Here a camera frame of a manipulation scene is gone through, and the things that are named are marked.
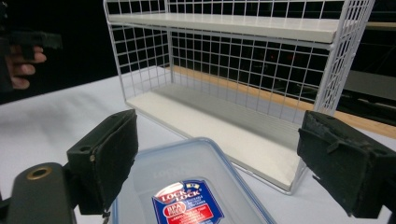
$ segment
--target white wire shelf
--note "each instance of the white wire shelf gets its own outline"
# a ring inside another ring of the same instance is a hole
[[[259,35],[332,43],[338,20],[155,13],[109,15],[110,22]]]

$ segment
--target black object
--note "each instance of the black object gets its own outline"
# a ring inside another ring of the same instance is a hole
[[[67,151],[64,167],[43,163],[18,175],[12,197],[0,198],[0,223],[76,223],[82,215],[103,215],[120,193],[137,153],[136,113],[114,114]]]
[[[299,132],[298,155],[349,215],[396,211],[396,152],[318,112],[305,112]]]
[[[12,82],[7,69],[6,56],[11,52],[11,45],[21,46],[22,56],[25,60],[34,60],[34,46],[43,48],[61,49],[62,37],[37,31],[17,30],[9,31],[4,25],[7,18],[7,3],[0,2],[0,92],[12,91]]]

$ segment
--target white table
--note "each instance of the white table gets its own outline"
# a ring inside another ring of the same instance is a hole
[[[72,89],[0,105],[0,190],[11,195],[13,179],[39,163],[67,163],[66,150],[107,116],[126,110],[117,77]],[[139,150],[183,139],[162,125],[138,115]],[[388,147],[396,140],[369,133]],[[304,179],[294,195],[287,196],[240,173],[277,223],[387,223],[390,211],[379,219],[348,217],[327,191],[312,178]],[[102,223],[99,216],[81,216],[78,223]]]

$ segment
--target wooden board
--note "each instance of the wooden board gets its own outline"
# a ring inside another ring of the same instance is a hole
[[[226,80],[220,77],[214,77],[209,74],[197,72],[184,67],[174,66],[174,71],[189,77],[200,79],[202,81],[215,83],[222,87],[238,90],[251,95],[259,95],[264,100],[268,100],[268,101],[271,100],[273,102],[287,105],[289,107],[297,108],[300,110],[312,110],[314,108],[312,104],[309,104],[307,102],[298,101],[289,97],[285,97],[283,95],[271,93],[269,91],[258,90],[256,88],[251,88],[231,80]],[[352,127],[360,128],[372,133],[379,133],[381,135],[385,135],[387,137],[396,139],[396,127],[394,126],[380,123],[370,119],[364,119],[340,111],[335,111],[334,116]]]

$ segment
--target transparent plastic lid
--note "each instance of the transparent plastic lid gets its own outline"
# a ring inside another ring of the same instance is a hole
[[[275,223],[212,140],[137,154],[112,223]]]

